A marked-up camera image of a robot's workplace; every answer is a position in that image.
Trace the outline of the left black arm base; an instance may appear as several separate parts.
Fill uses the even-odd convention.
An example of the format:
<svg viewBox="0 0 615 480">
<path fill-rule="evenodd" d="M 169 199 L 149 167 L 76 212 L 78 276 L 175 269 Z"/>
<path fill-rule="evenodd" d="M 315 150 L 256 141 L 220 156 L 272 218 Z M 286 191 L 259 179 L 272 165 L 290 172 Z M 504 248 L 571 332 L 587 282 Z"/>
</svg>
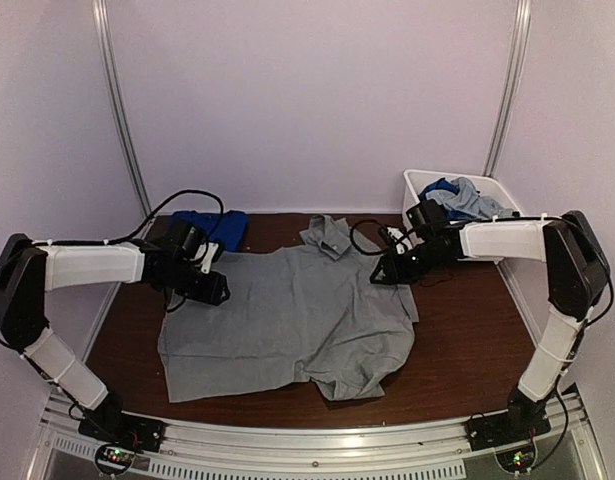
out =
<svg viewBox="0 0 615 480">
<path fill-rule="evenodd" d="M 78 406 L 81 435 L 121 446 L 137 453 L 158 453 L 165 433 L 161 420 L 123 411 L 123 401 L 113 390 L 94 409 Z"/>
</svg>

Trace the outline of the grey garment pile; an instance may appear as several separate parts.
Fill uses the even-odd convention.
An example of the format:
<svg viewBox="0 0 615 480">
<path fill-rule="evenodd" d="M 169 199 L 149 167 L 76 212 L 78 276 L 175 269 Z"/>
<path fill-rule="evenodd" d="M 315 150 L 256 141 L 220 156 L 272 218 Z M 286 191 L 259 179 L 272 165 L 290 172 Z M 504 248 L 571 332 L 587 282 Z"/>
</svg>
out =
<svg viewBox="0 0 615 480">
<path fill-rule="evenodd" d="M 224 253 L 229 300 L 179 302 L 158 339 L 172 403 L 312 382 L 330 401 L 377 398 L 407 361 L 419 319 L 407 286 L 370 283 L 373 243 L 312 217 L 295 247 Z"/>
</svg>

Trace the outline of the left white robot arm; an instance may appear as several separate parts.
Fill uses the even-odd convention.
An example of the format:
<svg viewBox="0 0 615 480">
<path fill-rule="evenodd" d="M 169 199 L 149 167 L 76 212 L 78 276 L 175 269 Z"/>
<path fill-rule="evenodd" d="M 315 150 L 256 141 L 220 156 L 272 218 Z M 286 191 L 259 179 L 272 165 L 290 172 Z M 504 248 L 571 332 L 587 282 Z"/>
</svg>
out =
<svg viewBox="0 0 615 480">
<path fill-rule="evenodd" d="M 204 230 L 177 222 L 148 240 L 35 240 L 12 234 L 0 253 L 0 343 L 33 365 L 86 411 L 110 444 L 124 442 L 131 424 L 119 402 L 61 336 L 51 316 L 91 313 L 93 301 L 122 284 L 143 284 L 184 300 L 219 305 L 228 300 L 226 277 L 214 262 L 224 245 Z"/>
</svg>

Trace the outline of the blue t-shirt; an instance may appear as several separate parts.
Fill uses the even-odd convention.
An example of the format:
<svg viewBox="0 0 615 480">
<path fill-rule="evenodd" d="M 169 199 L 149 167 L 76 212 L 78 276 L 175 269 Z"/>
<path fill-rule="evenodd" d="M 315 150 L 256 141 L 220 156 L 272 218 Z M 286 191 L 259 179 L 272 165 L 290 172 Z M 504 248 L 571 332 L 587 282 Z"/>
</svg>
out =
<svg viewBox="0 0 615 480">
<path fill-rule="evenodd" d="M 191 222 L 209 234 L 212 242 L 221 241 L 228 252 L 238 252 L 249 225 L 249 216 L 242 211 L 229 210 L 219 213 L 202 213 L 194 210 L 174 212 L 167 229 L 177 220 Z"/>
</svg>

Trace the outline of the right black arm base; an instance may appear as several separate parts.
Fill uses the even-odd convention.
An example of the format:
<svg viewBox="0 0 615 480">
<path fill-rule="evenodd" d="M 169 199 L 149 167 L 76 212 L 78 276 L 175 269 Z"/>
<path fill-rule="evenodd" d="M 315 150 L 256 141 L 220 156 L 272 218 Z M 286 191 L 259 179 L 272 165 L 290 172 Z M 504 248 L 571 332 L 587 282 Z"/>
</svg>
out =
<svg viewBox="0 0 615 480">
<path fill-rule="evenodd" d="M 501 413 L 476 413 L 464 424 L 472 451 L 496 448 L 529 440 L 532 435 L 546 434 L 551 425 L 546 417 L 546 398 L 533 401 L 514 387 Z"/>
</svg>

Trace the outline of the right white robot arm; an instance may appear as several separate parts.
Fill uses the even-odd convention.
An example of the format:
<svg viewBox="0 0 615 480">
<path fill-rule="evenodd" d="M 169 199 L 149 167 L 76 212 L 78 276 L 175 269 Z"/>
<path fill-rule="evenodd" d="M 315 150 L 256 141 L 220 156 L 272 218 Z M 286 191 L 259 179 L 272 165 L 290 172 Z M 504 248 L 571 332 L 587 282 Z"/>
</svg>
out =
<svg viewBox="0 0 615 480">
<path fill-rule="evenodd" d="M 500 419 L 506 440 L 522 440 L 538 424 L 533 407 L 549 399 L 576 357 L 593 311 L 611 292 L 610 267 L 586 216 L 572 210 L 561 216 L 450 220 L 433 200 L 408 213 L 411 227 L 391 227 L 381 234 L 387 244 L 378 252 L 370 276 L 376 285 L 409 285 L 438 266 L 483 258 L 525 259 L 545 265 L 548 319 L 528 366 L 509 396 L 515 406 Z"/>
</svg>

